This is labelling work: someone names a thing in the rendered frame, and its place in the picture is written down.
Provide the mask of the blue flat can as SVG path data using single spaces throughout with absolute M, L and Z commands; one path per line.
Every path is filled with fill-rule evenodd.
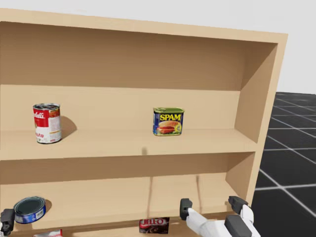
M 26 197 L 18 201 L 14 207 L 15 222 L 30 224 L 38 221 L 46 214 L 46 201 L 42 197 Z

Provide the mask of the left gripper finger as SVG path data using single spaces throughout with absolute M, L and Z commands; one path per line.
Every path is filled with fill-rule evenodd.
M 9 236 L 14 229 L 14 209 L 4 209 L 0 215 L 0 236 Z

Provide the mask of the red and white carton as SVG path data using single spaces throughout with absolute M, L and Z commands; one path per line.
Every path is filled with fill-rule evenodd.
M 52 230 L 33 235 L 33 237 L 63 237 L 62 229 Z

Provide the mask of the dark red carton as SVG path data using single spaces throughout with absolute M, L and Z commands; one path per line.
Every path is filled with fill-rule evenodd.
M 168 234 L 169 217 L 141 219 L 139 221 L 139 233 L 142 234 Z

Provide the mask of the red and white can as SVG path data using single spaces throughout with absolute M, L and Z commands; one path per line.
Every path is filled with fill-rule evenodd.
M 38 143 L 53 144 L 62 139 L 59 104 L 35 104 L 33 105 L 33 114 Z

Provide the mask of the green and blue rectangular can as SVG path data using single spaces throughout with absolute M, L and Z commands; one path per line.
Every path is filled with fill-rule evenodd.
M 178 107 L 153 108 L 153 134 L 155 136 L 177 136 L 182 134 L 184 110 Z

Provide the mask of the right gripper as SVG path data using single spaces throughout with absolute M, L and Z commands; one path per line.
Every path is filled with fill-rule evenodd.
M 225 220 L 210 221 L 196 212 L 189 198 L 180 201 L 180 218 L 201 237 L 261 237 L 254 228 L 254 214 L 248 202 L 237 196 L 229 196 L 229 204 L 237 215 Z

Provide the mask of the pale wooden shelf unit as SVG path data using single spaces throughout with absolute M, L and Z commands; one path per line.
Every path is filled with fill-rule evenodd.
M 0 211 L 40 196 L 47 213 L 10 237 L 196 237 L 252 203 L 287 34 L 0 8 Z M 60 105 L 40 144 L 33 105 Z M 153 108 L 184 112 L 155 136 Z M 139 221 L 169 217 L 168 234 Z

